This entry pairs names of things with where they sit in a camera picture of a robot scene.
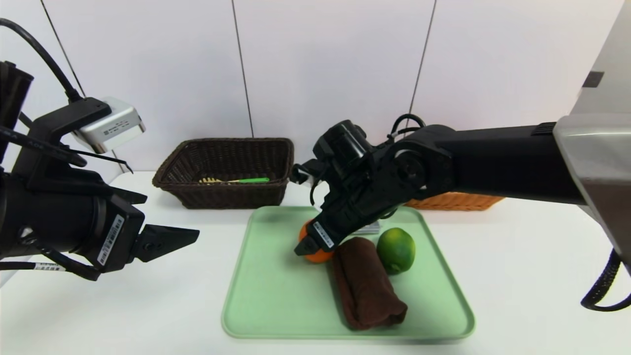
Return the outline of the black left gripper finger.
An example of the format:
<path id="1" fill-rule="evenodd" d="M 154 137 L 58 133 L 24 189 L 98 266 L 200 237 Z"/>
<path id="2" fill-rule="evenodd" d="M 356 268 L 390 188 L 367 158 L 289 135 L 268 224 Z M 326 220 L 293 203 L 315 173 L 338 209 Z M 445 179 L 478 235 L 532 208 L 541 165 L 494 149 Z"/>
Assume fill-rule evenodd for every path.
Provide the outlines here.
<path id="1" fill-rule="evenodd" d="M 133 245 L 133 259 L 145 263 L 156 260 L 194 244 L 198 237 L 198 230 L 147 224 Z"/>
<path id="2" fill-rule="evenodd" d="M 133 191 L 120 188 L 113 188 L 113 191 L 117 196 L 119 196 L 131 205 L 144 204 L 148 200 L 148 197 L 146 195 L 142 195 Z"/>

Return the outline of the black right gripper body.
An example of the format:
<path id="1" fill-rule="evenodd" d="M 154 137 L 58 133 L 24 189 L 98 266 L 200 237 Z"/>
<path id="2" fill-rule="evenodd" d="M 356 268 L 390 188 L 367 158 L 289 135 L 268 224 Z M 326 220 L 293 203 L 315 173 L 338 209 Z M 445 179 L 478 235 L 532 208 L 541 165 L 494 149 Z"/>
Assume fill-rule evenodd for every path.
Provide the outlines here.
<path id="1" fill-rule="evenodd" d="M 311 207 L 318 214 L 307 225 L 307 233 L 317 238 L 318 244 L 325 251 L 335 250 L 347 237 L 364 226 L 364 217 L 353 205 Z"/>

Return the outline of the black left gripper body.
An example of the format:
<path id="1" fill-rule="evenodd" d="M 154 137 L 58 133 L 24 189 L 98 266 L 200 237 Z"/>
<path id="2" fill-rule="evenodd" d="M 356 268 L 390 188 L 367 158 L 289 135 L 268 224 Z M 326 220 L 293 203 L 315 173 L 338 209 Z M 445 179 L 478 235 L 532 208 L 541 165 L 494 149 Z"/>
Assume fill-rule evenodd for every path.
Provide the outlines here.
<path id="1" fill-rule="evenodd" d="M 36 269 L 11 257 L 47 257 L 45 270 L 118 271 L 133 260 L 144 214 L 97 173 L 1 175 L 1 269 Z"/>

